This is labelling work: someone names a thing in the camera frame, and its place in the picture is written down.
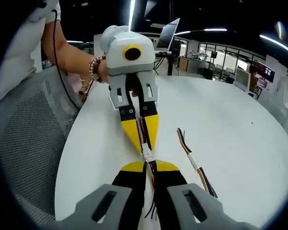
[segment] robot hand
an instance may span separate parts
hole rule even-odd
[[[107,58],[110,97],[120,111],[123,129],[139,152],[143,151],[142,143],[147,143],[152,150],[159,123],[155,105],[158,89],[153,73],[156,58],[153,43],[148,37],[129,31],[128,26],[113,25],[102,34],[100,46]],[[131,89],[138,94],[139,119],[135,116]]]

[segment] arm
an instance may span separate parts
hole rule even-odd
[[[54,50],[53,50],[53,29],[54,22],[45,25],[42,46],[46,56],[50,62],[56,65]],[[78,73],[89,76],[89,63],[94,58],[93,55],[87,54],[78,48],[67,43],[60,21],[56,23],[55,31],[55,47],[58,58],[58,65],[67,72]]]

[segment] person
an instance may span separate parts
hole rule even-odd
[[[257,81],[258,81],[258,78],[256,77],[257,67],[255,65],[251,65],[249,71],[251,74],[250,91],[255,92],[257,88]]]
[[[288,109],[288,71],[277,83],[274,100]]]
[[[40,41],[53,65],[58,64],[59,68],[66,72],[90,76],[89,65],[95,56],[67,43],[60,24],[59,0],[45,2],[46,7],[37,8],[19,28],[5,54],[0,67],[0,100],[36,71],[34,68],[36,60],[31,59],[31,53],[40,46]],[[53,9],[57,11],[56,23]],[[55,50],[58,63],[55,61],[53,47],[55,24]],[[101,61],[96,70],[101,81],[106,82],[108,76],[106,61]]]

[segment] hand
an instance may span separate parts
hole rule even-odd
[[[100,77],[101,82],[108,83],[108,69],[107,69],[107,60],[106,59],[102,60],[100,62],[97,74]]]

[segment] tabletop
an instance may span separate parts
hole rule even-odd
[[[181,76],[156,77],[159,129],[153,154],[179,167],[203,188],[183,151],[177,128],[205,170],[224,212],[263,226],[288,197],[288,136],[256,100],[234,85]],[[66,141],[56,180],[55,214],[62,220],[78,201],[111,184],[121,167],[142,156],[124,135],[108,86],[98,84],[81,108]],[[139,229],[159,229],[144,219],[152,202],[146,180]]]

